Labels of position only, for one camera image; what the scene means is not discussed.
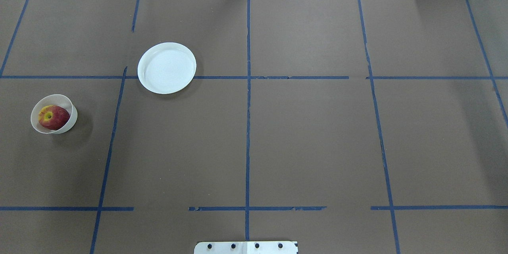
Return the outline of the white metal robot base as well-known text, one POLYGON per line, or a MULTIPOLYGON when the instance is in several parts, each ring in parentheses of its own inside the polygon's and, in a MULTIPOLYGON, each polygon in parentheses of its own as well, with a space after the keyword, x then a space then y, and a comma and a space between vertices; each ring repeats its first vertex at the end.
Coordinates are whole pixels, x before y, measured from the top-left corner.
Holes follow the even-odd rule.
POLYGON ((298 254, 294 241, 221 241, 199 242, 194 254, 298 254))

